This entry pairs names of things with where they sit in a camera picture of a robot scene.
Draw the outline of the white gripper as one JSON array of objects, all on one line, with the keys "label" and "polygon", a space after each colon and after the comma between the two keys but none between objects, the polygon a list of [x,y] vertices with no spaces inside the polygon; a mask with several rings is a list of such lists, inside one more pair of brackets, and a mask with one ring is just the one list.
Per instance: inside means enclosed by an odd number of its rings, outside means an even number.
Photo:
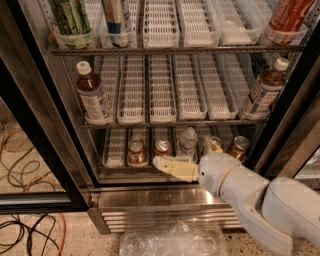
[{"label": "white gripper", "polygon": [[203,154],[198,165],[192,161],[181,161],[170,156],[155,156],[154,166],[171,176],[185,182],[192,182],[198,178],[199,185],[213,196],[220,196],[220,189],[227,175],[241,165],[241,162],[222,153],[218,145],[213,143],[210,137],[204,138]]}]

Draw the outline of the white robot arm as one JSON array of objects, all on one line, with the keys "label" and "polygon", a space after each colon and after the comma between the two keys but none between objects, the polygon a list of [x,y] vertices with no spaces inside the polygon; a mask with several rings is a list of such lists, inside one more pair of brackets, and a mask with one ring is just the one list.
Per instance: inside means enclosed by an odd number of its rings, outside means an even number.
[{"label": "white robot arm", "polygon": [[232,207],[242,227],[274,256],[294,256],[306,240],[320,247],[320,194],[295,179],[268,180],[223,152],[209,152],[198,163],[156,156],[153,164],[187,182],[197,178],[202,189]]}]

